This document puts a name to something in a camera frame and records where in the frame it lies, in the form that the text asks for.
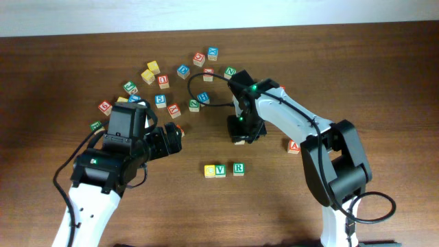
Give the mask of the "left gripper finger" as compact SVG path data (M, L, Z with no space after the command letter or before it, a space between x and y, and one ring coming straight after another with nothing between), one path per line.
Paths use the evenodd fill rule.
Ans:
M182 149L182 137L179 129L176 127L175 123L169 122L165 124L165 130L169 143L167 146L169 154L178 153Z
M153 156L169 156L169 152L167 149L168 140L167 135L164 133L162 127L156 127L152 133L152 141L154 147L152 148Z

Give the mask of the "blue P block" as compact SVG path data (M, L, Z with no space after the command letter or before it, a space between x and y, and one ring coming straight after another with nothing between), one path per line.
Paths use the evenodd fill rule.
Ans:
M246 143L245 140L234 142L235 145L244 145Z

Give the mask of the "green R block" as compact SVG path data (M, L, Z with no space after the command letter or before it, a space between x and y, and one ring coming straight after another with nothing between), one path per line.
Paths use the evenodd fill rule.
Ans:
M233 164L233 175L243 176L245 174L245 164L244 163L234 163Z

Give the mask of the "green V block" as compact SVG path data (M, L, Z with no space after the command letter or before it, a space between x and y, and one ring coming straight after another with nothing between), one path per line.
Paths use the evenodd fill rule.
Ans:
M215 177L216 178L226 177L226 166L225 165L215 165Z

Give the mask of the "yellow C block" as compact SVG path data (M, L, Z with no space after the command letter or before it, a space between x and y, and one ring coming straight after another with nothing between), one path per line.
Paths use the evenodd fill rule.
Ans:
M215 173L215 165L205 165L204 166L204 177L205 178L214 178Z

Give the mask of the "red A block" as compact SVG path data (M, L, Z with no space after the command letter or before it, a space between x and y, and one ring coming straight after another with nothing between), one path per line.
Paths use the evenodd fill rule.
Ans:
M300 145L294 140L290 140L288 144L287 152L290 154L298 154L300 152Z

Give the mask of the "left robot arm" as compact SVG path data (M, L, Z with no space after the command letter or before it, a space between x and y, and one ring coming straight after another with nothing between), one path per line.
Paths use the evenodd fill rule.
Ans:
M72 153L69 191L54 184L67 205L54 246L97 246L138 169L181 151L181 130L173 122L157 122L144 99L117 102L107 130L97 127L83 140L83 153Z

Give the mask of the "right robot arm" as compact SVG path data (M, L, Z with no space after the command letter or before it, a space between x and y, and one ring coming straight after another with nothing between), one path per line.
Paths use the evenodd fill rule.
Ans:
M354 125L321 118L290 98L271 79L255 82L246 71L227 79L235 114L228 117L234 143L266 135L270 122L300 146L305 180L322 205L323 246L358 246L357 209L372 172Z

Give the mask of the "red I block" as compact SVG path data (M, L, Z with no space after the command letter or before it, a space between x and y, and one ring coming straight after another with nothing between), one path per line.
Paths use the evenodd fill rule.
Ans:
M184 130L179 125L176 125L176 127L179 129L179 131L181 133L181 137L184 137L185 136Z

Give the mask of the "red K block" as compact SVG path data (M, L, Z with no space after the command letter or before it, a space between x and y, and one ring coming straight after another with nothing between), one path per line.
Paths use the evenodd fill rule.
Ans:
M175 119L181 116L181 110L177 104L172 104L167 107L168 113L170 114L172 119Z

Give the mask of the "blue 5 block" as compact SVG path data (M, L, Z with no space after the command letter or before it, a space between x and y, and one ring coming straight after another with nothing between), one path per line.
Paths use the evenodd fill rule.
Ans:
M165 95L155 95L154 101L157 108L166 108L167 107L167 99Z

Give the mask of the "green Z block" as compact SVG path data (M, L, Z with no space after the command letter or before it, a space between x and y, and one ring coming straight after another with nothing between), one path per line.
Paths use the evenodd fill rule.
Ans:
M200 103L195 99L189 100L189 111L190 112L199 112L200 111Z

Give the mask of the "blue H block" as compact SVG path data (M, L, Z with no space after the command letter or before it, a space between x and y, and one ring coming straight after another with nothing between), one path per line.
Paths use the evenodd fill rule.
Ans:
M210 97L207 92L198 94L196 99L198 100L201 106L207 106L210 104Z

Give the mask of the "blue L block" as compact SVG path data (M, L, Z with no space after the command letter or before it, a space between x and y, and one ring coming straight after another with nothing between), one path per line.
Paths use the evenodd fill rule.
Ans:
M140 100L140 99L141 99L141 97L138 96L138 95L131 95L131 96L128 98L128 102L136 102L136 101L138 101L138 100Z

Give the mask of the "red U block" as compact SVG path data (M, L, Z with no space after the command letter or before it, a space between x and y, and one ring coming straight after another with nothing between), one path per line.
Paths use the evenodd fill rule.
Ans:
M160 75L157 77L158 85L160 89L168 89L169 88L169 78L167 75Z

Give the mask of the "yellow block left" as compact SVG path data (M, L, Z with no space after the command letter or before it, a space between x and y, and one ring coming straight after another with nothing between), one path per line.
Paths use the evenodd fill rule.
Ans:
M128 102L128 99L124 97L118 97L117 102Z

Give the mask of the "green N block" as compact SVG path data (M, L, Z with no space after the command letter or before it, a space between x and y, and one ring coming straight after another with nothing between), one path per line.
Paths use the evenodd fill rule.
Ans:
M226 67L224 72L224 77L226 79L231 79L233 75L235 75L237 70L234 67Z

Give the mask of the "green B block left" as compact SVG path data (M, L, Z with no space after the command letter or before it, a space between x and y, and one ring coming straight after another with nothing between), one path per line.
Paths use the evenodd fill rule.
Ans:
M104 127L104 125L103 125L100 121L93 122L93 123L90 125L90 128L91 128L91 130L92 130L95 134L97 134L97 133L99 133L99 132L101 132L101 131L105 131L105 127Z

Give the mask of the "green J block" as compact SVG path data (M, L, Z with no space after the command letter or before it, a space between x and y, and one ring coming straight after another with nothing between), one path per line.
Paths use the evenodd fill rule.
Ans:
M136 93L138 93L138 88L132 81L126 82L123 85L123 89L129 95L135 95Z

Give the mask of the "red Y block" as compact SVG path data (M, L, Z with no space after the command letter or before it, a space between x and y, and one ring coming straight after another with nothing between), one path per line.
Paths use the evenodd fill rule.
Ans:
M213 68L204 68L203 69L203 81L204 82L212 82L213 81L213 74L214 69Z

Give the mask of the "red 6 block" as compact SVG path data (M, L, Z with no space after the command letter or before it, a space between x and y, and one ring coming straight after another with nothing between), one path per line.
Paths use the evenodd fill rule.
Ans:
M112 105L107 102L106 100L104 100L103 102L101 102L98 105L98 109L105 114L105 116L109 116L111 114L112 111Z

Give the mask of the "yellow block lower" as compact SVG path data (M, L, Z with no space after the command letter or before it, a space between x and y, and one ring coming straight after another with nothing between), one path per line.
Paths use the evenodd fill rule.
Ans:
M141 78L147 84L151 84L155 81L155 75L149 69L141 73Z

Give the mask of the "blue D block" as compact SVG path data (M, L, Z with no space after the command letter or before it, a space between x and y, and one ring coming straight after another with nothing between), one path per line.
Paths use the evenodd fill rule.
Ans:
M187 65L182 64L177 68L177 74L185 80L190 75L190 68Z

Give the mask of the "yellow block upper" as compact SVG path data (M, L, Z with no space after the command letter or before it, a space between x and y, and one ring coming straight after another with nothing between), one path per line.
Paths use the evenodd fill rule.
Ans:
M148 62L147 67L154 75L157 75L161 72L158 63L155 60Z

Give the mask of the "red Q block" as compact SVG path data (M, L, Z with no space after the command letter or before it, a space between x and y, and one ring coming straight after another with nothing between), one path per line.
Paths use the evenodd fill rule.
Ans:
M193 57L193 64L198 67L203 67L205 60L206 60L205 55L197 52Z

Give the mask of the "blue X block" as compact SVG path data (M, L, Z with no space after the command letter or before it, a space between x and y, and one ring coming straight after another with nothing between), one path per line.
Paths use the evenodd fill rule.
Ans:
M209 47L207 51L208 60L217 61L219 49L217 47Z

